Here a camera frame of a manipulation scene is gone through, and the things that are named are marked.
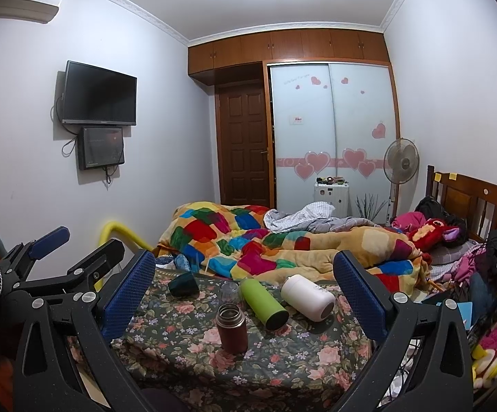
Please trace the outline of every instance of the black bag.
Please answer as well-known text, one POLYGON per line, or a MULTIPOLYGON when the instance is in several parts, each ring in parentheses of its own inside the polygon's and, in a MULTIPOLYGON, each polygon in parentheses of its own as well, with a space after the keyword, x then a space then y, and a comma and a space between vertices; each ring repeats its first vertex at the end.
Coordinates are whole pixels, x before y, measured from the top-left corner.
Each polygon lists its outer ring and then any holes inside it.
POLYGON ((444 242, 443 245, 448 248, 454 248, 464 244, 467 240, 467 226, 466 220, 457 217, 456 215, 449 214, 441 204, 439 204, 435 198, 431 196, 425 196, 420 200, 415 211, 422 213, 426 220, 430 218, 439 218, 444 220, 449 226, 458 226, 460 229, 460 234, 452 242, 444 242))

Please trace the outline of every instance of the sliding wardrobe door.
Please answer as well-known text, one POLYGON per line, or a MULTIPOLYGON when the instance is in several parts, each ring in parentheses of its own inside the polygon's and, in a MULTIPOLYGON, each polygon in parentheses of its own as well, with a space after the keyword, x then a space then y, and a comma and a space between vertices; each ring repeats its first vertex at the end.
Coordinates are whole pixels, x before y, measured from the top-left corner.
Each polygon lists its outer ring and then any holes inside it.
POLYGON ((329 67, 271 67, 277 209, 293 213, 313 201, 317 176, 335 175, 329 67))
POLYGON ((384 224, 391 184, 384 175, 384 154, 396 139, 390 71, 385 66, 331 63, 338 176, 349 182, 348 215, 360 216, 371 196, 386 202, 374 221, 384 224))

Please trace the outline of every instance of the cabinet door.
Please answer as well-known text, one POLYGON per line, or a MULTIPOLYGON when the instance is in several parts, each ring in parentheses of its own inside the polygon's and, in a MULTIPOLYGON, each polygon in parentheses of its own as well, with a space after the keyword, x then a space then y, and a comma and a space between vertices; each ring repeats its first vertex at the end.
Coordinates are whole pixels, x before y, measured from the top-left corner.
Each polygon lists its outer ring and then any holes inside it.
POLYGON ((303 57, 300 31, 272 31, 271 57, 273 59, 299 59, 303 57))
POLYGON ((192 46, 187 50, 187 73, 212 70, 214 67, 214 47, 212 42, 192 46))
POLYGON ((214 42, 214 68, 242 64, 241 38, 230 37, 214 42))
POLYGON ((269 32, 259 32, 241 36, 243 63, 260 62, 271 59, 271 36, 269 32))
POLYGON ((359 36, 354 30, 329 30, 334 56, 339 59, 363 59, 359 36))
POLYGON ((334 57, 329 30, 301 30, 304 57, 334 57))
POLYGON ((359 40, 363 45, 364 59, 390 61, 384 35, 379 32, 359 31, 359 40))

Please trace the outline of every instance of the floral tablecloth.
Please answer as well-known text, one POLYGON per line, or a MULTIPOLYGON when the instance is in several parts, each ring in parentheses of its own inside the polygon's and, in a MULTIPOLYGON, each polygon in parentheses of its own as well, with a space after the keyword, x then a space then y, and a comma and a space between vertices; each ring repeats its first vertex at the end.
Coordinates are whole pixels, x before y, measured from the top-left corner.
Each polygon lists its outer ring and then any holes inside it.
POLYGON ((215 326, 223 281, 199 278, 198 297, 176 299, 167 284, 177 274, 156 271, 112 348, 141 387, 165 388, 192 410, 327 410, 369 358, 369 341, 336 284, 322 284, 337 302, 319 324, 285 304, 279 287, 269 287, 290 313, 287 325, 269 332, 248 309, 248 351, 231 355, 220 348, 215 326))

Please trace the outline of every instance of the wooden door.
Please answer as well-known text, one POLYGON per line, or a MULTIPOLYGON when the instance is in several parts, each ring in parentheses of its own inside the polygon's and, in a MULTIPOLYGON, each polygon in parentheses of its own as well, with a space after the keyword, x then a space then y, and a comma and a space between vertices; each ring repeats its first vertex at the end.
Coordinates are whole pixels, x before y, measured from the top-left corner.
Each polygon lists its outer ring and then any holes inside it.
POLYGON ((301 30, 304 57, 334 57, 329 30, 301 30))
POLYGON ((359 45, 357 31, 329 30, 329 33, 335 57, 339 59, 363 59, 363 49, 359 45))
POLYGON ((272 31, 271 57, 273 59, 299 59, 303 57, 300 31, 272 31))
POLYGON ((222 204, 269 206, 263 84, 219 88, 217 121, 222 204))
POLYGON ((242 63, 240 37, 230 37, 214 42, 214 68, 240 63, 242 63))
POLYGON ((389 62, 388 49, 384 35, 379 32, 359 31, 359 40, 363 48, 363 59, 389 62))
POLYGON ((214 67, 214 47, 212 42, 192 46, 187 50, 187 73, 212 70, 214 67))
POLYGON ((271 37, 269 32, 241 36, 243 63, 261 62, 271 59, 271 37))

